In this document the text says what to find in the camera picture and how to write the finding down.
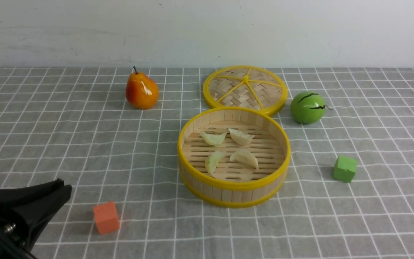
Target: bamboo steamer lid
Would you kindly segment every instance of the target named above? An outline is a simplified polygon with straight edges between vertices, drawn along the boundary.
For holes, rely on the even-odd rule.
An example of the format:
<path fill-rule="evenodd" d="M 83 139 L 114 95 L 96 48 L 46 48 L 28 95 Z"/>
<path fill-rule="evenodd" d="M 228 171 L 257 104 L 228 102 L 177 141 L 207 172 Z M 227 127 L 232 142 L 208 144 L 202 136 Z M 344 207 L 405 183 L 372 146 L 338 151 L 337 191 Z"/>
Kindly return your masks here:
<path fill-rule="evenodd" d="M 202 87 L 210 108 L 236 106 L 274 115 L 285 105 L 288 90 L 274 73 L 254 66 L 230 66 L 212 73 Z"/>

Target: toy dumpling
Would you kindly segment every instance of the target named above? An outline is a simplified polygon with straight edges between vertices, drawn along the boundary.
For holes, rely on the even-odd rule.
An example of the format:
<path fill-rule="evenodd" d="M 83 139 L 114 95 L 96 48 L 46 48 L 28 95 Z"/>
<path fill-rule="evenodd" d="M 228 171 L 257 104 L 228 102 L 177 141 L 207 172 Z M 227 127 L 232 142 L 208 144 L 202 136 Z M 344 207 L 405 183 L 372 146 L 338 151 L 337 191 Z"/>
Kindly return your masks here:
<path fill-rule="evenodd" d="M 249 135 L 238 131 L 237 129 L 229 128 L 231 139 L 234 140 L 240 146 L 246 146 L 252 142 L 252 139 L 255 135 Z"/>
<path fill-rule="evenodd" d="M 210 156 L 207 157 L 205 161 L 205 167 L 207 170 L 207 173 L 209 173 L 212 177 L 213 173 L 215 172 L 215 169 L 217 169 L 218 164 L 220 163 L 220 160 L 222 160 L 226 154 L 221 151 L 215 151 Z"/>
<path fill-rule="evenodd" d="M 225 140 L 226 132 L 222 134 L 207 134 L 204 131 L 201 132 L 201 137 L 204 139 L 204 142 L 209 144 L 210 146 L 220 146 Z"/>
<path fill-rule="evenodd" d="M 248 164 L 258 169 L 258 159 L 247 149 L 239 149 L 230 156 L 230 162 Z"/>

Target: green cube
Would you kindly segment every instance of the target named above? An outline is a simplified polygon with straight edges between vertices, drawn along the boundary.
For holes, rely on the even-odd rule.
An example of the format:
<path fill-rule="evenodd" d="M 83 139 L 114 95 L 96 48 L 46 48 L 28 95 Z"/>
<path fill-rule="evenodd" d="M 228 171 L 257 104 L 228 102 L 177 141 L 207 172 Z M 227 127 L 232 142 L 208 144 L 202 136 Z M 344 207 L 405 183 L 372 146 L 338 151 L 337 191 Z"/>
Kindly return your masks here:
<path fill-rule="evenodd" d="M 338 156 L 333 168 L 333 178 L 350 183 L 357 171 L 357 160 L 346 156 Z"/>

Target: orange foam block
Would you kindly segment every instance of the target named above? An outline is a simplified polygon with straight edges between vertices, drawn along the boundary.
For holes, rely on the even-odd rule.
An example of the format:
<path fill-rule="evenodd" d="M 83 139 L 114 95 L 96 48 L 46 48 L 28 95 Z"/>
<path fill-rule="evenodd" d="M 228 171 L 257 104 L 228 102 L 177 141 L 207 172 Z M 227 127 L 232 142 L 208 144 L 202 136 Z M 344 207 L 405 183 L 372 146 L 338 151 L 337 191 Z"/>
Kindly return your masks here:
<path fill-rule="evenodd" d="M 118 213 L 113 201 L 95 206 L 93 213 L 99 234 L 103 235 L 119 229 Z"/>

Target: white grid line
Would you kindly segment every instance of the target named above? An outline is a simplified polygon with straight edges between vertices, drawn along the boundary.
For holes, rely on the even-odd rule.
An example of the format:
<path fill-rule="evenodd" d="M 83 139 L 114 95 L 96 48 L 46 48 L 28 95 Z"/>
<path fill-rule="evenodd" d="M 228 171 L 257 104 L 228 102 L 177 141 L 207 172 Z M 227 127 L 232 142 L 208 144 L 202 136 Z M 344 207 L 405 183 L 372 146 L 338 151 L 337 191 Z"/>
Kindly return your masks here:
<path fill-rule="evenodd" d="M 183 83 L 184 83 L 184 81 L 183 81 L 183 78 L 184 77 L 182 77 L 182 79 L 181 79 L 181 100 L 183 100 Z M 183 102 L 181 102 L 180 103 L 180 130 L 181 130 L 181 128 L 183 128 L 183 120 L 181 119 L 182 118 L 182 108 L 183 108 Z M 162 125 L 162 122 L 161 123 L 159 123 L 159 131 L 161 130 L 161 125 Z M 177 239 L 177 229 L 178 229 L 178 222 L 177 222 L 177 212 L 178 212 L 178 183 L 179 183 L 179 175 L 177 175 L 177 187 L 176 187 L 176 189 L 175 189 L 175 220 L 174 220 L 174 224 L 175 224 L 175 226 L 174 226 L 174 248 L 173 248 L 173 259 L 175 259 L 176 257 L 176 250 L 177 250 L 177 247 L 176 247 L 176 245 L 177 245 L 177 242 L 175 241 L 176 239 Z"/>
<path fill-rule="evenodd" d="M 328 99 L 330 100 L 330 103 L 332 103 L 332 99 L 330 98 L 330 95 L 328 95 L 328 93 L 327 93 L 327 91 L 325 91 L 325 93 L 327 94 L 327 97 L 328 97 Z M 338 111 L 336 110 L 336 109 L 334 109 L 335 110 L 335 113 L 338 115 L 338 116 L 340 116 L 340 114 L 338 113 Z M 323 128 L 324 128 L 324 131 L 325 131 L 325 134 L 328 136 L 328 133 L 327 133 L 327 129 L 325 128 L 325 125 L 323 124 L 323 121 L 321 121 L 321 125 L 323 126 Z M 358 152 L 358 150 L 357 150 L 357 148 L 355 147 L 355 143 L 352 141 L 352 138 L 350 138 L 350 140 L 351 140 L 351 143 L 352 143 L 352 146 L 353 146 L 353 148 L 354 148 L 354 150 L 355 150 L 355 152 L 354 153 L 359 153 Z M 332 148 L 332 151 L 335 153 L 335 155 L 338 157 L 339 155 L 338 155 L 338 152 L 336 151 L 336 149 L 335 149 L 335 147 L 333 146 L 333 144 L 332 144 L 332 141 L 329 139 L 329 143 L 330 143 L 330 146 L 331 146 L 331 148 Z M 351 187 L 351 185 L 349 184 L 349 190 L 350 190 L 350 192 L 352 193 L 352 197 L 354 198 L 354 202 L 355 202 L 355 205 L 356 205 L 356 207 L 359 209 L 359 211 L 361 212 L 362 210 L 361 210 L 361 207 L 360 207 L 360 205 L 359 205 L 359 202 L 358 202 L 358 196 L 355 196 L 354 195 L 354 192 L 353 192 L 353 190 L 352 190 L 352 187 Z M 329 196 L 329 193 L 328 193 L 328 190 L 327 190 L 327 187 L 325 187 L 325 191 L 327 192 L 327 196 Z M 371 234 L 372 234 L 372 232 L 371 232 L 371 230 L 370 230 L 370 227 L 368 226 L 368 224 L 367 224 L 367 220 L 365 219 L 365 216 L 363 215 L 363 214 L 361 214 L 361 217 L 362 217 L 362 221 L 363 221 L 363 223 L 365 224 L 365 227 L 367 228 L 367 232 L 368 232 L 368 234 L 370 234 L 370 236 L 371 236 Z M 340 224 L 340 220 L 338 219 L 338 218 L 336 218 L 336 221 L 337 221 L 337 223 L 338 223 L 338 227 L 340 228 L 340 230 L 341 230 L 341 233 L 343 233 L 343 238 L 344 238 L 344 241 L 345 241 L 345 244 L 346 244 L 346 248 L 347 248 L 347 250 L 348 250 L 348 252 L 349 252 L 349 256 L 350 257 L 352 257 L 352 254 L 351 254 L 351 248 L 348 246 L 348 244 L 347 244 L 347 240 L 346 240 L 346 235 L 344 234 L 344 231 L 343 231 L 343 228 L 341 227 L 341 224 Z M 375 250 L 376 250 L 376 254 L 378 254 L 378 256 L 380 255 L 380 251 L 379 251 L 379 249 L 378 249 L 378 247 L 377 247 L 377 245 L 376 245 L 376 243 L 375 243 L 375 241 L 374 241 L 374 239 L 373 239 L 373 237 L 371 236 L 371 241 L 372 241 L 372 243 L 373 243 L 373 246 L 375 247 Z"/>
<path fill-rule="evenodd" d="M 377 147 L 377 145 L 376 145 L 376 143 L 375 142 L 373 142 L 373 144 L 374 144 L 374 146 L 376 147 L 376 149 L 378 149 L 378 147 Z M 379 155 L 381 156 L 381 159 L 383 160 L 383 161 L 386 161 L 385 159 L 384 159 L 384 157 L 383 157 L 383 155 L 379 152 Z M 386 165 L 388 168 L 389 168 L 389 170 L 391 171 L 391 172 L 393 172 L 393 170 L 389 167 L 389 165 Z M 396 179 L 394 179 L 395 180 L 395 182 L 396 182 L 396 184 L 398 185 L 398 187 L 399 187 L 399 190 L 400 190 L 400 192 L 401 192 L 401 194 L 403 195 L 404 193 L 402 192 L 402 190 L 401 190 L 401 187 L 399 186 L 399 184 L 398 184 L 398 182 L 397 182 L 397 180 Z M 375 185 L 373 185 L 373 189 L 375 190 L 375 192 L 379 195 L 379 193 L 378 193 L 378 190 L 376 190 L 376 186 Z M 384 205 L 384 202 L 383 202 L 383 199 L 380 197 L 379 198 L 379 200 L 381 201 L 381 204 L 383 205 L 383 208 L 387 211 L 387 209 L 386 209 L 386 206 Z M 411 211 L 413 211 L 413 209 L 411 208 L 411 206 L 408 204 L 408 201 L 407 201 L 407 199 L 405 199 L 405 202 L 407 203 L 407 205 L 408 205 L 408 207 L 409 207 L 409 209 L 411 210 Z M 388 218 L 389 218 L 389 220 L 390 220 L 390 222 L 391 222 L 391 224 L 392 224 L 392 227 L 394 228 L 394 231 L 397 233 L 398 231 L 397 231 L 397 228 L 396 228 L 396 226 L 394 225 L 394 223 L 393 223 L 393 221 L 392 221 L 392 218 L 391 218 L 391 216 L 388 214 L 387 215 L 388 216 Z M 399 241 L 401 242 L 401 245 L 402 245 L 402 247 L 404 248 L 404 250 L 405 250 L 405 252 L 406 252 L 406 254 L 407 255 L 409 255 L 409 252 L 408 252 L 408 250 L 407 250 L 407 248 L 405 247 L 405 244 L 404 244 L 404 241 L 402 240 L 402 238 L 400 237 L 400 236 L 398 236 L 398 238 L 399 238 Z"/>
<path fill-rule="evenodd" d="M 291 164 L 294 164 L 294 159 L 293 159 L 293 156 L 290 156 L 290 160 L 291 160 Z M 297 179 L 298 179 L 298 181 L 299 181 L 299 175 L 298 175 L 298 173 L 296 172 L 296 170 L 295 170 L 295 174 L 296 174 L 296 176 L 297 176 Z M 304 196 L 304 190 L 303 190 L 303 185 L 301 184 L 301 182 L 299 181 L 299 187 L 301 188 L 301 193 L 303 194 L 303 196 Z M 304 205 L 306 206 L 306 211 L 308 212 L 308 215 L 309 215 L 309 206 L 308 206 L 308 202 L 307 202 L 307 200 L 306 199 L 303 199 L 304 200 Z M 311 228 L 312 228 L 312 233 L 315 235 L 316 234 L 316 228 L 314 227 L 314 223 L 312 222 L 312 219 L 311 218 L 309 218 L 309 223 L 311 224 Z M 316 245 L 317 245 L 317 250 L 318 250 L 318 252 L 319 252 L 319 256 L 321 256 L 322 257 L 322 250 L 321 250 L 321 248 L 320 248 L 320 245 L 319 245 L 319 240 L 317 239 L 317 237 L 315 237 L 315 239 L 316 239 Z"/>
<path fill-rule="evenodd" d="M 79 125 L 79 121 L 76 123 L 76 126 L 75 126 L 75 130 L 76 130 L 76 128 L 78 128 L 78 125 Z M 97 128 L 98 128 L 98 123 L 97 123 L 97 126 L 95 127 L 95 132 L 94 132 L 94 135 L 93 135 L 93 137 L 92 137 L 92 140 L 93 139 L 95 139 L 95 134 L 97 133 Z M 72 134 L 71 135 L 71 138 L 70 138 L 70 140 L 69 140 L 69 143 L 71 144 L 71 141 L 73 140 L 73 136 L 74 136 L 74 134 Z M 66 158 L 66 154 L 68 153 L 68 149 L 69 149 L 69 146 L 67 147 L 67 149 L 66 149 L 66 151 L 65 151 L 65 154 L 64 154 L 64 157 L 62 158 L 62 162 L 60 163 L 60 165 L 59 165 L 59 168 L 62 166 L 62 164 L 63 164 L 63 162 L 65 161 L 65 158 Z M 92 149 L 92 143 L 90 143 L 90 146 L 89 146 L 89 150 L 87 151 L 87 155 L 89 155 L 90 154 L 90 151 L 91 151 L 91 149 Z M 78 185 L 79 184 L 79 181 L 81 180 L 81 178 L 82 178 L 82 175 L 83 175 L 83 173 L 84 173 L 84 169 L 86 168 L 86 165 L 87 165 L 87 158 L 86 158 L 86 160 L 84 161 L 84 165 L 83 165 L 83 167 L 82 167 L 82 171 L 81 171 L 81 173 L 80 173 L 80 175 L 79 175 L 79 178 L 78 178 L 78 180 L 77 180 L 77 182 L 76 182 L 76 185 Z M 76 194 L 77 194 L 77 191 L 78 191 L 78 188 L 74 188 L 74 190 L 73 190 L 73 195 L 71 195 L 71 202 L 72 203 L 74 203 L 74 199 L 76 198 Z M 68 220 L 68 218 L 69 218 L 69 215 L 70 215 L 70 213 L 71 213 L 71 209 L 73 208 L 73 206 L 71 205 L 69 208 L 68 208 L 68 213 L 67 213 L 67 216 L 66 216 L 66 220 Z M 64 236 L 64 233 L 65 233 L 65 229 L 66 229 L 66 225 L 67 224 L 64 224 L 64 226 L 63 226 L 63 228 L 62 228 L 62 233 L 60 234 L 60 238 L 59 238 L 59 240 L 60 241 L 62 241 L 62 238 L 63 238 L 63 236 Z M 58 254 L 58 252 L 59 252 L 59 248 L 60 248 L 60 245 L 59 246 L 57 246 L 57 248 L 56 248 L 56 250 L 55 250 L 55 254 L 54 254 L 54 258 L 56 258 L 56 256 L 57 256 L 57 254 Z"/>

